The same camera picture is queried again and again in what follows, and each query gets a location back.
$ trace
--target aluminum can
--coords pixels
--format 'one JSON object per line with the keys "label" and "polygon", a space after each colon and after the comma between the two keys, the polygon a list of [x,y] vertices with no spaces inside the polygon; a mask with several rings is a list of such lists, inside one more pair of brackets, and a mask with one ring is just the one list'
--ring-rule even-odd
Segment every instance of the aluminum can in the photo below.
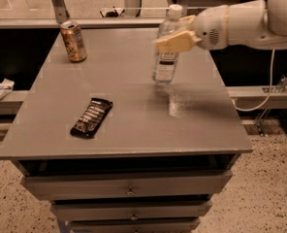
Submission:
{"label": "aluminum can", "polygon": [[72,62],[80,62],[86,58],[86,50],[81,35],[81,29],[73,20],[67,20],[60,25],[68,58]]}

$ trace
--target plastic water bottle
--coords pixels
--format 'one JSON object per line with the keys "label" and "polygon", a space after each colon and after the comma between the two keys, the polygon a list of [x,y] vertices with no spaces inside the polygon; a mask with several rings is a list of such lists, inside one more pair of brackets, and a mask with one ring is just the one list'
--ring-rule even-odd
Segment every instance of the plastic water bottle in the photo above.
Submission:
{"label": "plastic water bottle", "polygon": [[[160,24],[158,38],[172,34],[180,27],[183,7],[177,4],[170,6],[167,18]],[[177,52],[156,52],[153,68],[153,80],[156,83],[170,83],[175,74],[179,54]]]}

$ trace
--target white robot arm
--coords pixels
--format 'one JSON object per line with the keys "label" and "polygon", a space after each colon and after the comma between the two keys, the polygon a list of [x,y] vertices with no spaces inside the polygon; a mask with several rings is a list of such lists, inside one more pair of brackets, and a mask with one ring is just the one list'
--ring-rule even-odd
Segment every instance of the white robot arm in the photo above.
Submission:
{"label": "white robot arm", "polygon": [[221,50],[245,45],[259,50],[287,49],[287,0],[257,0],[204,10],[184,17],[173,35],[156,41],[164,51],[187,51],[194,45],[206,50]]}

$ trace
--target speckled floor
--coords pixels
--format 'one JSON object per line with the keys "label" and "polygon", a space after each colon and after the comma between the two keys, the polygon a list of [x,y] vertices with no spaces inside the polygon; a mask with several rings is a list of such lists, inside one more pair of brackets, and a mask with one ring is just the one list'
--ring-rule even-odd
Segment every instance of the speckled floor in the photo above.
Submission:
{"label": "speckled floor", "polygon": [[[258,135],[251,119],[242,119],[254,151],[233,167],[234,176],[193,233],[287,233],[287,133],[277,118]],[[6,127],[0,126],[0,143]],[[21,173],[0,161],[0,233],[57,233],[48,202],[39,202],[19,181]]]}

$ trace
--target candy bar wrapper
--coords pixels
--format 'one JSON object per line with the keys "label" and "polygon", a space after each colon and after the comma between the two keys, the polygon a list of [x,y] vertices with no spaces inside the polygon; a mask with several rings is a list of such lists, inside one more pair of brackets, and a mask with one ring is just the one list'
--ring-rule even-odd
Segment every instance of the candy bar wrapper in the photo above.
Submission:
{"label": "candy bar wrapper", "polygon": [[112,109],[112,105],[113,103],[111,101],[101,98],[92,98],[86,111],[76,122],[70,133],[80,138],[93,138],[106,115]]}

